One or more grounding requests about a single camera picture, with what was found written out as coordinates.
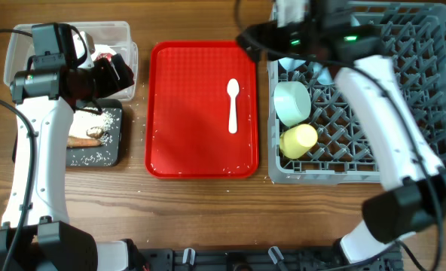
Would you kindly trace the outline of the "blue bowl with rice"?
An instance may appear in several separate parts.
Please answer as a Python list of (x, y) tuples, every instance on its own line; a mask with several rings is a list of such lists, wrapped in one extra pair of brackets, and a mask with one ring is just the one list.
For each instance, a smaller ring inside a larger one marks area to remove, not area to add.
[(306, 63), (305, 60), (300, 59), (292, 59), (292, 58), (281, 58), (278, 60), (278, 63), (287, 71), (293, 72), (295, 69), (299, 68), (303, 64)]

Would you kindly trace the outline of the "pile of rice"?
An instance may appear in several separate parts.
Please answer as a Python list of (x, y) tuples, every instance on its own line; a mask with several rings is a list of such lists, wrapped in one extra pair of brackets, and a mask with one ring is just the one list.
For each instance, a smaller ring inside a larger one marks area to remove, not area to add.
[(112, 136), (109, 131), (116, 124), (118, 118), (109, 111), (103, 111), (101, 114), (93, 114), (88, 111), (76, 111), (74, 119), (69, 130), (69, 136), (89, 139), (86, 131), (91, 127), (101, 127), (104, 129), (104, 135), (99, 139), (103, 145), (111, 141)]

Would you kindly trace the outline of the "white plastic spoon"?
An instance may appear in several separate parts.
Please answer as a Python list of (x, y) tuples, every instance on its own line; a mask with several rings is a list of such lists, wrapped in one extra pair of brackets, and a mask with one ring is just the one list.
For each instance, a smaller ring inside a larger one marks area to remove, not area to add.
[(235, 134), (237, 132), (237, 96), (240, 91), (240, 86), (235, 78), (231, 78), (227, 85), (227, 94), (230, 97), (230, 111), (228, 120), (228, 132)]

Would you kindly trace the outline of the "brown food scrap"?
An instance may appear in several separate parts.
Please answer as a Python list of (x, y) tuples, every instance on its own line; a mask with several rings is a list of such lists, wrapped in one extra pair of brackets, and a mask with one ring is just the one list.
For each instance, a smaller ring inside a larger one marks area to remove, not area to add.
[(104, 133), (104, 129), (98, 126), (91, 127), (86, 131), (87, 136), (92, 139), (100, 139)]

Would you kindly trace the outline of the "large light blue plate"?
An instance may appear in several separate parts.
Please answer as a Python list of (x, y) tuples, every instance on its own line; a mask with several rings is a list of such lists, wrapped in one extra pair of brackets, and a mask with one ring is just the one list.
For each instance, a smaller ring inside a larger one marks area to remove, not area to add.
[[(352, 15), (350, 19), (351, 19), (351, 26), (360, 25), (360, 22), (356, 19), (354, 15)], [(328, 86), (334, 83), (328, 68), (323, 67), (321, 64), (316, 63), (313, 67), (313, 72), (315, 75), (317, 75), (317, 82), (320, 85)]]

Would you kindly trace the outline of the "green bowl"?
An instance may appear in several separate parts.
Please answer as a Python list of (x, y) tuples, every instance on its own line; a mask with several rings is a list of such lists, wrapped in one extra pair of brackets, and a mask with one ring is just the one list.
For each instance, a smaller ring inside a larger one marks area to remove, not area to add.
[(277, 117), (285, 126), (297, 125), (310, 116), (310, 94), (299, 81), (279, 82), (274, 90), (273, 103)]

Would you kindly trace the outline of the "yellow plastic cup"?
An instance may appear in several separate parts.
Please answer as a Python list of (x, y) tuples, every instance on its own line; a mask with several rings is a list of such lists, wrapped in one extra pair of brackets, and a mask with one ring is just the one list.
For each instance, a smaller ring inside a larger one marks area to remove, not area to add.
[(317, 141), (317, 131), (309, 124), (300, 124), (282, 133), (280, 151), (285, 157), (298, 159), (306, 154)]

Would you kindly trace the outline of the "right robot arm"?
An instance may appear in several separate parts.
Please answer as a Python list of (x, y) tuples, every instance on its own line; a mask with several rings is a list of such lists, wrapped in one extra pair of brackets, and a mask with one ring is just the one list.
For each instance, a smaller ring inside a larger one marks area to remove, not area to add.
[(362, 222), (338, 243), (349, 265), (367, 263), (404, 238), (436, 225), (435, 257), (444, 246), (446, 168), (405, 102), (379, 31), (355, 26), (345, 1), (279, 1), (277, 19), (240, 26), (250, 59), (292, 58), (330, 69), (367, 138), (380, 171), (381, 195), (362, 204)]

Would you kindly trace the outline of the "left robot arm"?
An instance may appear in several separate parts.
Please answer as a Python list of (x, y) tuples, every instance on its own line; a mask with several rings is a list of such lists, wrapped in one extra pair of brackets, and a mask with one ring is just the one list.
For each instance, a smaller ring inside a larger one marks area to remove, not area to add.
[(133, 85), (120, 55), (85, 67), (79, 31), (66, 23), (34, 25), (35, 53), (15, 74), (6, 108), (17, 117), (11, 195), (0, 228), (0, 270), (147, 270), (130, 239), (98, 243), (69, 223), (66, 143), (79, 102), (96, 103)]

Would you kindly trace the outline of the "black waste tray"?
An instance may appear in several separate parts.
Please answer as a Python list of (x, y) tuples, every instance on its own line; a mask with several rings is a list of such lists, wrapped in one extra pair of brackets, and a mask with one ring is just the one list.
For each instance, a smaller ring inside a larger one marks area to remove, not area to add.
[[(107, 167), (118, 163), (124, 112), (122, 104), (116, 99), (100, 99), (97, 103), (103, 111), (113, 113), (118, 120), (109, 131), (111, 141), (92, 148), (67, 148), (69, 130), (74, 114), (62, 99), (49, 100), (46, 97), (28, 99), (17, 108), (21, 110), (32, 125), (37, 142), (36, 157), (38, 168), (64, 169), (65, 167)], [(96, 114), (96, 106), (89, 104), (81, 111)]]

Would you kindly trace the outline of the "grey dishwasher rack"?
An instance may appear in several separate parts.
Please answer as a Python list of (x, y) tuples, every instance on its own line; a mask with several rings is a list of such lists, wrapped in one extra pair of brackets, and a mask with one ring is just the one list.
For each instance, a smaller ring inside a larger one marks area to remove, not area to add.
[[(350, 1), (360, 25), (376, 26), (393, 59), (399, 89), (431, 149), (446, 166), (446, 5)], [(278, 61), (267, 65), (269, 87), (299, 81), (309, 91), (308, 123), (319, 135), (315, 147), (298, 159), (280, 153), (286, 127), (270, 108), (267, 121), (268, 175), (276, 184), (376, 183), (379, 172), (359, 122), (334, 84), (317, 82), (316, 63), (287, 72)]]

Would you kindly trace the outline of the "red snack wrapper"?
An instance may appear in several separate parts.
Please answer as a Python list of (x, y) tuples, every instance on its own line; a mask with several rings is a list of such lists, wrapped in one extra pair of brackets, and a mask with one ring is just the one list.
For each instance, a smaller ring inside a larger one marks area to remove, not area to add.
[(99, 53), (96, 57), (96, 60), (99, 59), (107, 59), (109, 62), (111, 62), (113, 55), (111, 53)]

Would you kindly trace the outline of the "clear plastic bin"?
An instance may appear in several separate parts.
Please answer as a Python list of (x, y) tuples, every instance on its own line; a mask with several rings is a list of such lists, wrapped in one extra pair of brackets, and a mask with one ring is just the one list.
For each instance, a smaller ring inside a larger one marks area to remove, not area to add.
[[(76, 30), (70, 30), (73, 35), (86, 32), (93, 38), (94, 44), (105, 44), (122, 55), (124, 62), (132, 69), (133, 79), (138, 76), (138, 47), (132, 40), (130, 26), (125, 21), (99, 21), (99, 22), (70, 22)], [(8, 44), (5, 59), (3, 81), (10, 85), (17, 72), (25, 70), (29, 57), (38, 53), (34, 48), (31, 37), (22, 34), (13, 34)]]

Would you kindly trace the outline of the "carrot piece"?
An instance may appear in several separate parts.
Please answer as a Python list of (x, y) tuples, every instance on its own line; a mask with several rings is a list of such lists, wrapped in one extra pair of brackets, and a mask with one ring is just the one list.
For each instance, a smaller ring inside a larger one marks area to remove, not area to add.
[(102, 144), (99, 139), (81, 139), (73, 136), (69, 136), (67, 140), (67, 148), (92, 148), (98, 147)]

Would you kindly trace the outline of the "red plastic tray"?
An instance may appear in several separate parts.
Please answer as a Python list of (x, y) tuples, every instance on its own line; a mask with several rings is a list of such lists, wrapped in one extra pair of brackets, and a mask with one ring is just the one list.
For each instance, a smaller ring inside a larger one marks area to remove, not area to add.
[[(237, 132), (228, 81), (237, 79)], [(258, 168), (256, 66), (233, 41), (164, 41), (151, 52), (145, 168), (155, 178), (247, 178)]]

